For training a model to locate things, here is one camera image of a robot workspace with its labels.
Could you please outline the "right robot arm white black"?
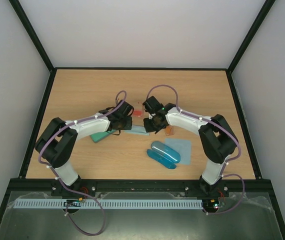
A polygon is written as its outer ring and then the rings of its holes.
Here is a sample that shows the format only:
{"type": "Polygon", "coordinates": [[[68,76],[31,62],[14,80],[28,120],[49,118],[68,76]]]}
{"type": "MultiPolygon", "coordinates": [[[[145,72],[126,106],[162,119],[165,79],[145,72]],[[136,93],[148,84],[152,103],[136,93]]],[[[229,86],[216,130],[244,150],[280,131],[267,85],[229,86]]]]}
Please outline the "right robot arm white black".
{"type": "Polygon", "coordinates": [[[173,103],[163,105],[154,96],[146,99],[142,105],[149,114],[149,117],[143,119],[148,133],[156,134],[167,126],[174,126],[200,137],[207,163],[199,178],[199,188],[204,195],[213,195],[218,190],[228,161],[232,160],[230,156],[236,148],[240,148],[226,119],[220,114],[214,117],[197,115],[173,103]]]}

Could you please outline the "light blue cleaning cloth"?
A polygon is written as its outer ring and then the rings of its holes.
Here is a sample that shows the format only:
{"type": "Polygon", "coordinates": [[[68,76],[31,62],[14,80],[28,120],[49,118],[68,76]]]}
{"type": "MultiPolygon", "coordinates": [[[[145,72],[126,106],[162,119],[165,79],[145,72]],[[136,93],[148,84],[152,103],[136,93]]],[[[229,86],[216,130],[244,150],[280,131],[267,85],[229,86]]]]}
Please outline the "light blue cleaning cloth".
{"type": "Polygon", "coordinates": [[[146,129],[140,125],[133,125],[131,129],[124,130],[125,133],[133,135],[149,136],[150,134],[146,132],[146,129]]]}

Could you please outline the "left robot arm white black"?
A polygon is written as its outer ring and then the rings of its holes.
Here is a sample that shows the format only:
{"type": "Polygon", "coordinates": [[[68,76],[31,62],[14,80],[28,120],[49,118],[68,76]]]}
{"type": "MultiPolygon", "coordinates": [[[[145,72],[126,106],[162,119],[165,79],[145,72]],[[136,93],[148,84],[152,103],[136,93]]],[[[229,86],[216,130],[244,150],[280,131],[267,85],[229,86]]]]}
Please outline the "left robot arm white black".
{"type": "Polygon", "coordinates": [[[80,179],[70,161],[75,143],[97,133],[130,130],[133,112],[134,107],[122,100],[115,107],[100,110],[87,118],[70,121],[59,117],[52,119],[35,143],[38,161],[51,169],[65,185],[73,185],[80,179]]]}

